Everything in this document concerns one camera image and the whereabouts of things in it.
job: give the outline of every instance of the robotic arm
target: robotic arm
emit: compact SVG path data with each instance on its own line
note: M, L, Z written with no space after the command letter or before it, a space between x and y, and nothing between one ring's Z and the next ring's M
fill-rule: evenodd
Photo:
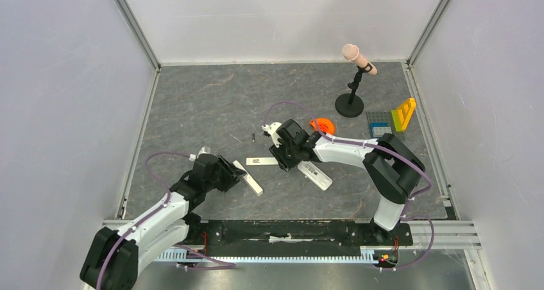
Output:
M417 186L421 176L408 165L382 151L364 144L374 144L390 149L417 165L425 171L425 166L398 138L392 134L384 134L379 139L357 140L327 135L332 141L321 136L319 132L309 135L292 119L282 123L263 126L266 135L271 136L274 145L270 152L278 160L280 168L288 171L301 161L338 162L355 167L366 168L380 192L378 210L372 223L380 231L377 236L388 236L399 222L400 215L409 195Z
M104 227L95 235L80 272L82 281L96 288L106 255L131 228L134 231L124 238L106 267L101 281L104 290L131 289L143 269L164 250L188 236L199 235L191 233L192 223L200 222L200 217L191 211L204 201L206 193L213 189L226 192L246 174L222 156L207 151L205 148L200 151L192 170L172 185L170 195L118 230ZM160 207L162 210L146 219Z

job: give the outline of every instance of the orange ring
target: orange ring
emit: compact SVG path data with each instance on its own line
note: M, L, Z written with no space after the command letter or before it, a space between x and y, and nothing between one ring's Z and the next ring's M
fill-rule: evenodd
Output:
M331 120L327 118L317 118L316 120L318 121L319 129L323 131L323 133L334 135L336 128ZM314 128L314 131L318 130L313 120L310 120L310 125Z

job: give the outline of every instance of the floor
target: floor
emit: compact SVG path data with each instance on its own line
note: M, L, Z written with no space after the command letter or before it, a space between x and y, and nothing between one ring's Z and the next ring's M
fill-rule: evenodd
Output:
M388 111L410 97L398 62L377 63L376 76L364 75L358 90L365 111ZM341 117L334 109L336 97L357 72L351 63L196 65L161 70L137 165L128 196L126 219L133 219L155 204L164 187L146 172L145 159L157 151L197 153L202 146L227 160L245 166L247 157L270 157L270 138L262 135L264 112L277 101L297 101L318 117L331 119L336 135L370 137L366 116ZM309 116L291 105L276 107L271 122L296 120L310 131ZM255 133L256 141L251 141ZM434 179L418 118L414 114L405 140ZM150 162L168 184L192 167L180 157L158 157ZM227 193L212 191L195 210L203 219L346 219L371 218L379 193L365 170L353 166L318 164L333 184L322 191L297 170L286 173L277 166L245 166L262 186L257 195L243 182ZM411 213L445 218L438 187L411 205Z
M400 251L401 263L413 261L413 251ZM462 250L433 250L416 268L394 273L368 264L247 264L233 270L189 271L154 262L138 277L134 290L195 289L475 289Z

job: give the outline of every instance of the microphone stand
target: microphone stand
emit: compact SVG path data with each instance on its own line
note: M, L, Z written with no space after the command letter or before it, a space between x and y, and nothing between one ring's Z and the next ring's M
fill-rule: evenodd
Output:
M352 90L352 93L341 94L334 103L336 111L348 118L354 118L362 114L364 103L359 96L355 95L355 92L357 91L357 88L359 88L363 73L370 72L372 70L372 65L369 63L366 67L357 66L357 69L358 71L355 74L355 77L353 77L353 82L348 84L348 88Z

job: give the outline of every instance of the white wall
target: white wall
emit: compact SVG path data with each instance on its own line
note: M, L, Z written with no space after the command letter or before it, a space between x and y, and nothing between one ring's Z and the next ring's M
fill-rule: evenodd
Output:
M406 59L439 0L127 0L171 62Z
M415 65L497 289L541 289L544 0L452 0Z
M0 0L0 289L81 289L153 71L114 0Z

